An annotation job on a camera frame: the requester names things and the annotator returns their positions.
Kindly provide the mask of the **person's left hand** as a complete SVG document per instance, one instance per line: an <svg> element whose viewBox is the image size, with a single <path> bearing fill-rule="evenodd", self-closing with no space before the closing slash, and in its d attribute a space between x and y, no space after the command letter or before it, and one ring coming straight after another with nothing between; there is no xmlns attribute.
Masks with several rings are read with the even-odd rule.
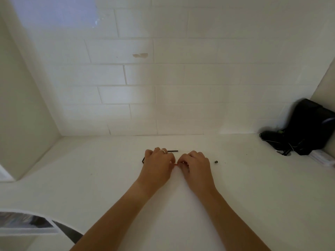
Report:
<svg viewBox="0 0 335 251"><path fill-rule="evenodd" d="M170 179L173 169L174 165L145 165L144 161L136 182L147 196L152 196Z"/></svg>

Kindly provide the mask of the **black hex key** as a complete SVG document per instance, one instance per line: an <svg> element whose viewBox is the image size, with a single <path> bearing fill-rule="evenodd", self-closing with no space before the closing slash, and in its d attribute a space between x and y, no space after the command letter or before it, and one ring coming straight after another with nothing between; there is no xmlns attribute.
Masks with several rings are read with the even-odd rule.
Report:
<svg viewBox="0 0 335 251"><path fill-rule="evenodd" d="M173 153L173 152L179 152L179 150L167 150L167 152L169 153Z"/></svg>

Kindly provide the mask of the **black box-shaped device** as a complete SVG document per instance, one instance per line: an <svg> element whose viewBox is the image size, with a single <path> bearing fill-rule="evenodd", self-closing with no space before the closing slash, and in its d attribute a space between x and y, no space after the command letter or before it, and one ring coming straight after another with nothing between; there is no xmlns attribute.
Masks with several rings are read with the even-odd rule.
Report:
<svg viewBox="0 0 335 251"><path fill-rule="evenodd" d="M294 152L306 156L323 149L334 131L335 112L302 99L293 109L284 136Z"/></svg>

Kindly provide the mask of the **person's right hand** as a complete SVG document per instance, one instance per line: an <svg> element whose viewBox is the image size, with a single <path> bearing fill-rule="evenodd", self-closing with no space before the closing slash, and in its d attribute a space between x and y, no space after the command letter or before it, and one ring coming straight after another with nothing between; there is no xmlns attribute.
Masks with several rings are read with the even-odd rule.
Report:
<svg viewBox="0 0 335 251"><path fill-rule="evenodd" d="M216 194L209 159L202 152L191 151L179 159L188 160L189 172L182 172L189 188L201 200Z"/></svg>

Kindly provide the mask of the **person's left forearm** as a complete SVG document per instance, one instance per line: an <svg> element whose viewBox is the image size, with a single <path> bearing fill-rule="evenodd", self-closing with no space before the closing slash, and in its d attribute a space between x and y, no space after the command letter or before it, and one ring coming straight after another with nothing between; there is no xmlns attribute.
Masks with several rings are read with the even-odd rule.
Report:
<svg viewBox="0 0 335 251"><path fill-rule="evenodd" d="M136 180L69 251L117 251L137 215L166 182Z"/></svg>

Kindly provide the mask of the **person's right forearm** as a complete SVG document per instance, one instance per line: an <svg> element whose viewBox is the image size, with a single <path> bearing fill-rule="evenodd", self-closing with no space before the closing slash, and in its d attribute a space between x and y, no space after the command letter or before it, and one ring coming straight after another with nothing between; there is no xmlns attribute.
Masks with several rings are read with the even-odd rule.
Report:
<svg viewBox="0 0 335 251"><path fill-rule="evenodd" d="M195 192L226 251L271 251L216 189Z"/></svg>

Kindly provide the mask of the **white flat packet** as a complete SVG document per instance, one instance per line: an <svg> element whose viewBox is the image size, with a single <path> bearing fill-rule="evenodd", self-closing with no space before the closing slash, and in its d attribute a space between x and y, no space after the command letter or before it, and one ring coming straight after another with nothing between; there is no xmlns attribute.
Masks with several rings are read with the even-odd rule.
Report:
<svg viewBox="0 0 335 251"><path fill-rule="evenodd" d="M328 155L323 150L313 150L309 157L324 167L335 167L335 158Z"/></svg>

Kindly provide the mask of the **printed paper sheet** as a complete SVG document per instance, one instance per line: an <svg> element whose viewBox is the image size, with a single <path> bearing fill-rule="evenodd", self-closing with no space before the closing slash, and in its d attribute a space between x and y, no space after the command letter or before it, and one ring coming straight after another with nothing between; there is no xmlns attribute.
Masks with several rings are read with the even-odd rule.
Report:
<svg viewBox="0 0 335 251"><path fill-rule="evenodd" d="M0 237L55 235L59 227L48 217L20 210L0 210Z"/></svg>

